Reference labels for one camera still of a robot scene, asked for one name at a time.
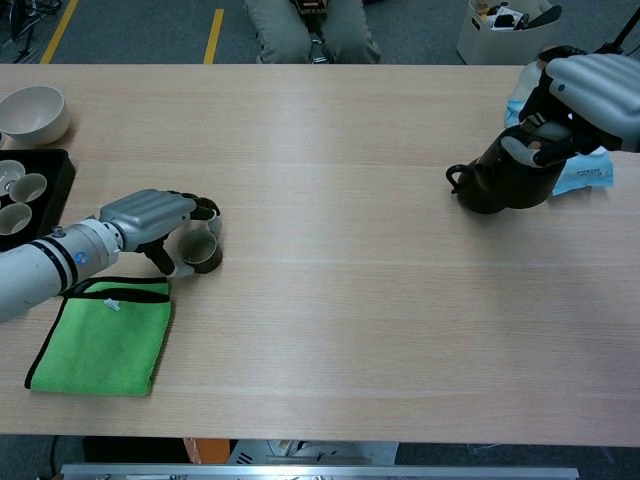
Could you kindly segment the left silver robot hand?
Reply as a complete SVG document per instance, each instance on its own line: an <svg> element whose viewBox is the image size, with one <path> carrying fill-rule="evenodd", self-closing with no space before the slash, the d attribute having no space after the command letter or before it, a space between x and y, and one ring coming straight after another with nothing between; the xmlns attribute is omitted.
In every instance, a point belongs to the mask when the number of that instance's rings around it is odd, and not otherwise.
<svg viewBox="0 0 640 480"><path fill-rule="evenodd" d="M144 254L170 276L176 265L164 248L169 235L189 221L210 221L220 214L216 203L205 197L144 189L103 206L99 221L118 231L124 252Z"/></svg>

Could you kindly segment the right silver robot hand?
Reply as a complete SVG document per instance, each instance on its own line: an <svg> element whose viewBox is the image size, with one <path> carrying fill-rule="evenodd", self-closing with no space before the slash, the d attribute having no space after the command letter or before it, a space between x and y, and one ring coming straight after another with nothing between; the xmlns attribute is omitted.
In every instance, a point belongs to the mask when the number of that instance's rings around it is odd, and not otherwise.
<svg viewBox="0 0 640 480"><path fill-rule="evenodd" d="M551 59L519 118L500 145L531 168L600 147L640 153L640 61L611 53Z"/></svg>

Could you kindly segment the dark teacup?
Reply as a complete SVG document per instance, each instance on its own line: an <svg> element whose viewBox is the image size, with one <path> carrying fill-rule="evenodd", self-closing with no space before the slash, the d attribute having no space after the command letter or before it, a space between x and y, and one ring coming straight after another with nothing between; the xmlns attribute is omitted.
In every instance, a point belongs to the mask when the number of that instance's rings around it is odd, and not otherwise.
<svg viewBox="0 0 640 480"><path fill-rule="evenodd" d="M179 259L197 274L208 274L222 262L223 252L217 237L209 230L191 230L178 242Z"/></svg>

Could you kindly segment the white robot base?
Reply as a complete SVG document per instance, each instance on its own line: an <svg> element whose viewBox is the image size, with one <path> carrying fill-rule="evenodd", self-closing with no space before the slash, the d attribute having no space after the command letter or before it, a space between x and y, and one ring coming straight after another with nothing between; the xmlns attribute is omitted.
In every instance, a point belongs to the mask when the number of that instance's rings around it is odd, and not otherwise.
<svg viewBox="0 0 640 480"><path fill-rule="evenodd" d="M238 440L230 465L373 465L395 464L398 442Z"/></svg>

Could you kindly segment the small beige teacup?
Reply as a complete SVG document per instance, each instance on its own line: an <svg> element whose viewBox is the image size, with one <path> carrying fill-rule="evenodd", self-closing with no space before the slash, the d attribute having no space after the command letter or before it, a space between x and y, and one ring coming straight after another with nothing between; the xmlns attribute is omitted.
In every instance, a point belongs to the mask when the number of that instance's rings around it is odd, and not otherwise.
<svg viewBox="0 0 640 480"><path fill-rule="evenodd" d="M0 209L0 236L10 236L23 230L31 221L32 210L24 203L14 203Z"/></svg>
<svg viewBox="0 0 640 480"><path fill-rule="evenodd" d="M29 203L39 198L47 189L44 175L30 173L16 180L9 189L9 197L15 203Z"/></svg>

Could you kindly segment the black tripod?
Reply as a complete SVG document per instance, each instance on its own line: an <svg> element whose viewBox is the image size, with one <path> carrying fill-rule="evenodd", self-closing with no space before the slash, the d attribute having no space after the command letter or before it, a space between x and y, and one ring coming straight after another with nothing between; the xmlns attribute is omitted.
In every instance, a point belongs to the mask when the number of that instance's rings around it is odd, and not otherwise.
<svg viewBox="0 0 640 480"><path fill-rule="evenodd" d="M623 53L622 44L633 31L635 26L640 22L640 5L636 8L633 15L626 22L624 27L611 42L605 42L600 48L596 50L597 54L618 54Z"/></svg>

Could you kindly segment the blue wet wipes pack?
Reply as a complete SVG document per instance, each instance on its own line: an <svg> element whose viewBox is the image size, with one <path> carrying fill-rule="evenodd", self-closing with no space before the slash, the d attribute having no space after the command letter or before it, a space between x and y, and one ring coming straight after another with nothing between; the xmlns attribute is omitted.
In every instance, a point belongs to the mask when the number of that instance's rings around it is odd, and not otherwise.
<svg viewBox="0 0 640 480"><path fill-rule="evenodd" d="M559 196L586 187L612 187L614 166L609 151L600 147L588 155L578 154L567 160L553 190Z"/></svg>

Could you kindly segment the black tray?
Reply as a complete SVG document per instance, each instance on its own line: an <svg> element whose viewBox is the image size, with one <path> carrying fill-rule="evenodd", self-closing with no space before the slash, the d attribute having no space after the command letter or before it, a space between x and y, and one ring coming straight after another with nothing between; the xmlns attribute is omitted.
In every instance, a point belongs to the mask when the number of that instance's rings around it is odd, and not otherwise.
<svg viewBox="0 0 640 480"><path fill-rule="evenodd" d="M64 205L76 174L75 167L63 149L0 150L0 160L17 160L25 167L25 175L42 174L46 177L46 191L28 205L32 210L29 224L10 236L0 236L0 252L49 234L59 223ZM14 204L9 194L0 197L0 209Z"/></svg>

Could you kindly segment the black paddle tool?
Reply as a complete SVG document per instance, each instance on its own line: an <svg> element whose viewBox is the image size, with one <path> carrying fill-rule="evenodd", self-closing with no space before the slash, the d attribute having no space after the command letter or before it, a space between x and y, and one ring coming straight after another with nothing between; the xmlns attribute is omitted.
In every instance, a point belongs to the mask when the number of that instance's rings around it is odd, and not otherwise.
<svg viewBox="0 0 640 480"><path fill-rule="evenodd" d="M528 14L524 14L515 26L515 30L530 30L539 28L560 19L562 14L562 7L560 5L554 5L546 11L540 13L535 18L531 18Z"/></svg>

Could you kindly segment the white storage box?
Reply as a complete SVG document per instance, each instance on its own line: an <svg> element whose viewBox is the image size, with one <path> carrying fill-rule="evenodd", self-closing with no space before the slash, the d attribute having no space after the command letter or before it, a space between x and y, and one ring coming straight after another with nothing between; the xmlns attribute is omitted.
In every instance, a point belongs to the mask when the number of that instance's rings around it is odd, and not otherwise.
<svg viewBox="0 0 640 480"><path fill-rule="evenodd" d="M524 14L535 18L549 0L467 0L456 51L467 65L524 65L554 42L559 20L515 30Z"/></svg>

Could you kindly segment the green cloth with black edge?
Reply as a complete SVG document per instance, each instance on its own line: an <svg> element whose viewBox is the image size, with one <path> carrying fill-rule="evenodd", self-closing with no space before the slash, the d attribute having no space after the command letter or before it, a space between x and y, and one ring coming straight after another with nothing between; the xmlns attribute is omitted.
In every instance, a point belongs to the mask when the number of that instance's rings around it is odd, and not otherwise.
<svg viewBox="0 0 640 480"><path fill-rule="evenodd" d="M97 277L63 302L24 381L40 393L144 397L172 316L164 277Z"/></svg>

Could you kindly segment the beige bowl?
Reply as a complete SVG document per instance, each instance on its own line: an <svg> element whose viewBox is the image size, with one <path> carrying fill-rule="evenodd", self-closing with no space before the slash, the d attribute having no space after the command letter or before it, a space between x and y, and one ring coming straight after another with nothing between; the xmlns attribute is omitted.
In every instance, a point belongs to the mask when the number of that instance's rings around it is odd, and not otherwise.
<svg viewBox="0 0 640 480"><path fill-rule="evenodd" d="M29 86L0 100L0 132L21 144L52 144L69 125L65 97L55 87Z"/></svg>

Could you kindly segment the dark pitcher with beige inside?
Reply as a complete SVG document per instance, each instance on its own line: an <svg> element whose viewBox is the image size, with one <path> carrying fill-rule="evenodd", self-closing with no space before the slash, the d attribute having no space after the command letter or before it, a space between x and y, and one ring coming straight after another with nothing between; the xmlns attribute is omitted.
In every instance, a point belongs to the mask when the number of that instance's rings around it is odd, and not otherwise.
<svg viewBox="0 0 640 480"><path fill-rule="evenodd" d="M486 163L477 158L469 164L450 166L445 177L462 207L479 214L495 214L509 206L511 190L521 173L513 162Z"/></svg>

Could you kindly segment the seated person in grey trousers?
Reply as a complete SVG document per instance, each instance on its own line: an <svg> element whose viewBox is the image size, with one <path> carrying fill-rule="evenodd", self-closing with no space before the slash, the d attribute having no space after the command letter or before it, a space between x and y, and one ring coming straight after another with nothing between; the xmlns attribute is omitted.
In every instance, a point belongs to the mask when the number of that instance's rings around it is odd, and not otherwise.
<svg viewBox="0 0 640 480"><path fill-rule="evenodd" d="M332 63L378 64L381 51L367 23L363 0L328 0L327 8L304 18L294 0L243 0L259 43L262 64L312 62L313 27Z"/></svg>

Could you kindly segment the aluminium rail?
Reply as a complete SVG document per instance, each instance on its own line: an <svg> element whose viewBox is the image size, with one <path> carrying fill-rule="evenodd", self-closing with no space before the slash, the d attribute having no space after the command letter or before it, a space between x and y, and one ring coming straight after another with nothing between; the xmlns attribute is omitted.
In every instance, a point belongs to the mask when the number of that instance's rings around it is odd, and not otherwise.
<svg viewBox="0 0 640 480"><path fill-rule="evenodd" d="M580 480L575 468L68 464L64 480Z"/></svg>

